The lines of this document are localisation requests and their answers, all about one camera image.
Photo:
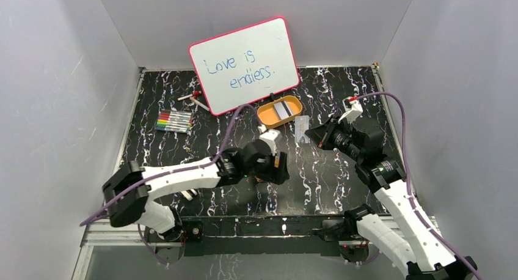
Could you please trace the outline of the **silver VIP card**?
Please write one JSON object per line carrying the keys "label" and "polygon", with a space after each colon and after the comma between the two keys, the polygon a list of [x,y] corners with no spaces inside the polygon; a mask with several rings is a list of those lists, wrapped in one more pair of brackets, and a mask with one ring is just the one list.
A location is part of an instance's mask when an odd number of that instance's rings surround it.
{"label": "silver VIP card", "polygon": [[298,144],[310,143],[310,138],[305,134],[309,129],[309,116],[296,116],[294,120],[294,137]]}

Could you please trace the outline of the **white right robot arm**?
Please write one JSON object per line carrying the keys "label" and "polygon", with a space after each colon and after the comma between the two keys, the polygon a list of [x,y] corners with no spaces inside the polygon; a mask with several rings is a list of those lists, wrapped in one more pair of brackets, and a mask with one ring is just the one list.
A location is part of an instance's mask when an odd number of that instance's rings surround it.
{"label": "white right robot arm", "polygon": [[447,247],[407,188],[399,162],[384,153],[384,133],[370,119],[349,123],[333,117],[305,131],[320,149],[337,149],[355,162],[359,179],[391,214],[401,235],[387,227],[366,204],[345,212],[345,234],[375,244],[405,279],[472,279],[477,266],[471,257]]}

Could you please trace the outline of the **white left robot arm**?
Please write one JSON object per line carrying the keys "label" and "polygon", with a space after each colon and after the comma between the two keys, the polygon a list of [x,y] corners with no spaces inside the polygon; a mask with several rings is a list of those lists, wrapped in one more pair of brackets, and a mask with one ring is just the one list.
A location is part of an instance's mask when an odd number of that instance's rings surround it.
{"label": "white left robot arm", "polygon": [[286,152],[272,150],[261,139],[188,164],[143,167],[132,161],[102,187],[110,225],[140,224],[175,241],[184,230],[179,212],[157,199],[187,190],[235,185],[246,176],[281,185],[290,177],[287,162]]}

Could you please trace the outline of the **card with black stripe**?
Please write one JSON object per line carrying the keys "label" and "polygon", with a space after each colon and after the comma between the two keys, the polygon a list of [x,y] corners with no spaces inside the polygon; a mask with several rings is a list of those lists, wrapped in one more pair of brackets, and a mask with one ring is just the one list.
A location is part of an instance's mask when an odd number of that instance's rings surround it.
{"label": "card with black stripe", "polygon": [[279,101],[274,103],[273,107],[280,120],[287,119],[293,115],[293,112],[287,101]]}

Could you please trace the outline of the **orange oval tray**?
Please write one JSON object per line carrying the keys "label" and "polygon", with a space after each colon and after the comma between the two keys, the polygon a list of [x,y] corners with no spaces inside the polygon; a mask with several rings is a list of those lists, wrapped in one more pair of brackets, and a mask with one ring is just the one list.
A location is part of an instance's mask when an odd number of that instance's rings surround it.
{"label": "orange oval tray", "polygon": [[266,128],[277,128],[294,121],[303,111],[301,101],[294,95],[287,95],[257,109],[257,116]]}

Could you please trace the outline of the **small white object on table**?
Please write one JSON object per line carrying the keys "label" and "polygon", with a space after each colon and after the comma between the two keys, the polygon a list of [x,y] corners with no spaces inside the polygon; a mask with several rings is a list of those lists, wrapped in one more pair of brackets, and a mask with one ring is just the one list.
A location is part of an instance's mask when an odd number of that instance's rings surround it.
{"label": "small white object on table", "polygon": [[199,195],[199,192],[197,190],[195,190],[195,189],[184,190],[184,191],[181,191],[180,193],[188,201],[192,201],[194,198],[196,198]]}

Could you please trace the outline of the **white marker pen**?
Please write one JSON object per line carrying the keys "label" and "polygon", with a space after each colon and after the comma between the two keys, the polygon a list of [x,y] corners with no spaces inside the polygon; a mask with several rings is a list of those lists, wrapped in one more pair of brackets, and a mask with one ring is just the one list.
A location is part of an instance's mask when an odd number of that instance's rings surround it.
{"label": "white marker pen", "polygon": [[195,103],[196,105],[198,105],[199,107],[203,108],[204,110],[206,111],[210,111],[209,107],[205,104],[203,104],[202,102],[198,101],[196,98],[194,97],[190,97],[189,98],[193,103]]}

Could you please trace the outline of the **pack of coloured markers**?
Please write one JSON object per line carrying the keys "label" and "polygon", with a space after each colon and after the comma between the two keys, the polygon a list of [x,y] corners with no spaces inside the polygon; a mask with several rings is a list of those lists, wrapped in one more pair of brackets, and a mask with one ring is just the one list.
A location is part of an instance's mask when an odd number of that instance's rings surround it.
{"label": "pack of coloured markers", "polygon": [[163,110],[159,112],[155,128],[160,131],[187,133],[192,127],[192,112]]}

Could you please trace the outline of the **red capped marker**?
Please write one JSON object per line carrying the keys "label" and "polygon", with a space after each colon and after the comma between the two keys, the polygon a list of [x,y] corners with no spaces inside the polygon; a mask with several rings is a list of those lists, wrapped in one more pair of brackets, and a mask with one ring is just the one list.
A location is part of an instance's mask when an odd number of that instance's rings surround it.
{"label": "red capped marker", "polygon": [[183,101],[183,100],[186,100],[186,99],[189,99],[191,97],[196,97],[196,96],[199,96],[200,94],[202,94],[202,92],[200,90],[198,91],[194,91],[193,93],[191,94],[188,94],[188,95],[184,95],[182,97],[179,97],[177,98],[178,101]]}

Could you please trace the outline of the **pink framed whiteboard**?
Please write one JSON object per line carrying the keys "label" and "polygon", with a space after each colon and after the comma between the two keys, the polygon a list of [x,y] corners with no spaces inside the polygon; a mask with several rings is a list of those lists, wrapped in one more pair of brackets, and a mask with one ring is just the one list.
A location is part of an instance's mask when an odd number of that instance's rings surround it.
{"label": "pink framed whiteboard", "polygon": [[194,43],[189,55],[214,116],[300,83],[284,17]]}

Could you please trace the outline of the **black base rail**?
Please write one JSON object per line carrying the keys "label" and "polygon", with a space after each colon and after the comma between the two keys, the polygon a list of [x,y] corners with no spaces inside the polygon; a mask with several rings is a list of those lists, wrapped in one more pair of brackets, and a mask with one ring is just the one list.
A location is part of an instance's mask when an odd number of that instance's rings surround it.
{"label": "black base rail", "polygon": [[178,245],[188,257],[215,254],[317,254],[370,262],[376,250],[341,215],[184,217],[170,235],[148,227],[144,238],[160,248]]}

